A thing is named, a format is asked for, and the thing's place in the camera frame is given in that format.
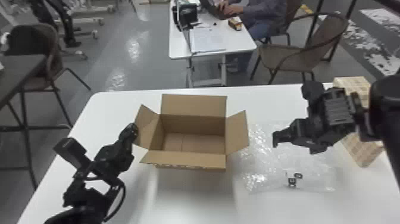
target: notebook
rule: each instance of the notebook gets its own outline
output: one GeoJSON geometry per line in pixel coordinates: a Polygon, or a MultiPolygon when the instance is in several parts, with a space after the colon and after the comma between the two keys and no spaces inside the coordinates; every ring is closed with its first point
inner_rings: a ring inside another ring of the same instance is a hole
{"type": "Polygon", "coordinates": [[[189,32],[190,51],[206,53],[224,51],[224,41],[218,30],[212,28],[194,28],[189,32]]]}

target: plastic bag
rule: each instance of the plastic bag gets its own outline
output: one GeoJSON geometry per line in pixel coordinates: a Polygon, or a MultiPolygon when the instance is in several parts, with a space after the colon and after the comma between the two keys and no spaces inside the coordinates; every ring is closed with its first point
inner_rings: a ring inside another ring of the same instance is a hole
{"type": "Polygon", "coordinates": [[[272,133],[286,128],[290,122],[249,125],[250,146],[239,151],[234,159],[236,174],[250,192],[277,188],[329,192],[335,190],[336,169],[329,150],[310,155],[307,148],[290,143],[272,147],[272,133]]]}

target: table top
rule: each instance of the table top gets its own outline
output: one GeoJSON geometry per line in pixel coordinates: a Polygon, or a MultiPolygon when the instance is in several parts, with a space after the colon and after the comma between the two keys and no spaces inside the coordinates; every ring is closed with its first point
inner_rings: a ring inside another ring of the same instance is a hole
{"type": "Polygon", "coordinates": [[[1,56],[4,66],[0,71],[0,108],[21,89],[25,81],[45,65],[44,55],[1,56]]]}
{"type": "MultiPolygon", "coordinates": [[[[249,124],[277,120],[289,124],[307,114],[300,88],[281,85],[98,93],[91,97],[69,136],[93,159],[103,145],[113,143],[134,121],[141,104],[160,112],[161,94],[227,95],[227,116],[246,110],[249,124]]],[[[335,191],[282,188],[250,194],[240,176],[229,169],[232,156],[228,157],[227,172],[157,169],[140,164],[146,150],[134,146],[135,160],[120,176],[127,186],[126,200],[108,223],[397,223],[400,194],[386,154],[363,169],[341,144],[329,151],[337,155],[335,191]]],[[[18,223],[43,223],[63,211],[63,193],[74,172],[72,165],[56,156],[18,223]]],[[[92,184],[101,191],[107,189],[105,184],[92,184]]]]}
{"type": "MultiPolygon", "coordinates": [[[[198,4],[197,0],[190,0],[190,2],[198,4]]],[[[170,33],[169,33],[169,57],[171,59],[182,59],[189,58],[192,54],[190,53],[189,47],[186,43],[183,33],[176,27],[173,14],[172,6],[173,1],[170,4],[170,33]]],[[[228,20],[219,20],[204,10],[203,13],[198,14],[199,21],[203,24],[210,25],[213,29],[218,29],[224,41],[226,50],[207,52],[196,54],[195,57],[216,55],[216,54],[232,54],[237,52],[253,51],[257,46],[251,38],[247,29],[243,26],[241,31],[235,31],[228,25],[228,20]]]]}

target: open cardboard box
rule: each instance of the open cardboard box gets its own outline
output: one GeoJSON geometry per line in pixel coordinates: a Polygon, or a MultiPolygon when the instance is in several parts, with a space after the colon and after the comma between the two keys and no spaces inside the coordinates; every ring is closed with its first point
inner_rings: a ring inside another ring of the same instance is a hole
{"type": "Polygon", "coordinates": [[[226,117],[225,96],[162,95],[161,114],[140,106],[140,161],[161,167],[225,170],[227,155],[249,145],[246,111],[226,117]]]}

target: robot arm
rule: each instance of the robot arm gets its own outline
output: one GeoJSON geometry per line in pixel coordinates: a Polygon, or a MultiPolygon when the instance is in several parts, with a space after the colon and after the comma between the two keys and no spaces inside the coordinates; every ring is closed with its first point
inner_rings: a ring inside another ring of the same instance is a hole
{"type": "Polygon", "coordinates": [[[132,143],[138,134],[138,127],[134,123],[129,124],[122,130],[115,143],[100,149],[94,161],[85,156],[85,148],[75,139],[62,139],[54,150],[77,169],[73,182],[63,196],[62,206],[71,206],[71,209],[51,217],[45,224],[100,224],[110,220],[118,212],[125,198],[126,187],[118,176],[129,169],[134,159],[132,143]],[[87,181],[104,181],[110,188],[102,194],[94,188],[86,189],[87,181]],[[115,210],[109,213],[120,191],[121,201],[115,210]]]}
{"type": "Polygon", "coordinates": [[[274,132],[274,147],[291,142],[308,147],[311,154],[323,153],[357,130],[362,141],[383,141],[400,186],[400,75],[372,84],[369,109],[362,107],[357,93],[346,96],[344,89],[325,90],[318,82],[305,82],[302,94],[308,100],[308,117],[274,132]]]}

